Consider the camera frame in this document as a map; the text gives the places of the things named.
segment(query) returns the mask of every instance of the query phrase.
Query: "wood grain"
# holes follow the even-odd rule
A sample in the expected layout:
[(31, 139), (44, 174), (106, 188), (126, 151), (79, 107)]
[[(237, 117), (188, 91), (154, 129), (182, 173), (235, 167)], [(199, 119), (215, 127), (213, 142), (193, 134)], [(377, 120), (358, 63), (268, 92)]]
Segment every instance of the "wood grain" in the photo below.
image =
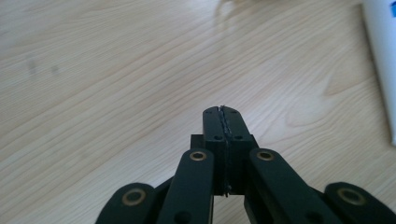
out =
[[(93, 223), (175, 173), (202, 111), (239, 110), (312, 187), (396, 211), (396, 150), (355, 0), (0, 3), (0, 223)], [(214, 223), (247, 223), (216, 198)]]

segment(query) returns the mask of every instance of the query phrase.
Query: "white object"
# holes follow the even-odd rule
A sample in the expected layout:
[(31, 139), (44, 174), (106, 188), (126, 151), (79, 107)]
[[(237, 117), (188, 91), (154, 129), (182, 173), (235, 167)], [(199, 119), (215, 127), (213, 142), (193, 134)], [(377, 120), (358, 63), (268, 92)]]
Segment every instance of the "white object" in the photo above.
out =
[(396, 0), (363, 0), (363, 13), (396, 146)]

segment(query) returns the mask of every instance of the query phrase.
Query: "wooden table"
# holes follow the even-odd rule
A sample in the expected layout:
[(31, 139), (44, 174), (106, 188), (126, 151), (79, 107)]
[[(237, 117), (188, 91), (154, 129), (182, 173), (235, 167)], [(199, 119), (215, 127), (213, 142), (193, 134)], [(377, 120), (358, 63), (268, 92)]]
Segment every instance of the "wooden table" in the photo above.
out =
[[(396, 149), (355, 0), (0, 3), (0, 223), (93, 223), (175, 173), (213, 105), (312, 187), (396, 211)], [(247, 223), (243, 197), (214, 223)]]

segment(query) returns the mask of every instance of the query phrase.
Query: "light wood grain surface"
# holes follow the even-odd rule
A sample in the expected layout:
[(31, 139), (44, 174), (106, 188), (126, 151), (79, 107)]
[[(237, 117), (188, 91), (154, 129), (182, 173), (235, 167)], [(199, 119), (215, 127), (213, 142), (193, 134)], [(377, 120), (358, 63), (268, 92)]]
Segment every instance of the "light wood grain surface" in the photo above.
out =
[[(175, 173), (213, 105), (312, 187), (396, 211), (396, 149), (355, 0), (0, 3), (0, 223), (93, 223)], [(214, 223), (248, 223), (242, 197)]]

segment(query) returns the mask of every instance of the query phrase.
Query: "black linkage arm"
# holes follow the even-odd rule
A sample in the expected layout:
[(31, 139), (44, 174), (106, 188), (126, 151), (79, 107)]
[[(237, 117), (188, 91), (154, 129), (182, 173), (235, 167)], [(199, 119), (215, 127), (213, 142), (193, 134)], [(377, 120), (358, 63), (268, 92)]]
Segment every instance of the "black linkage arm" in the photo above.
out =
[(159, 187), (133, 183), (117, 190), (97, 224), (212, 223), (213, 197), (245, 195), (251, 223), (396, 223), (370, 193), (335, 183), (310, 188), (275, 151), (259, 148), (240, 113), (204, 111), (203, 134), (191, 136), (174, 177)]

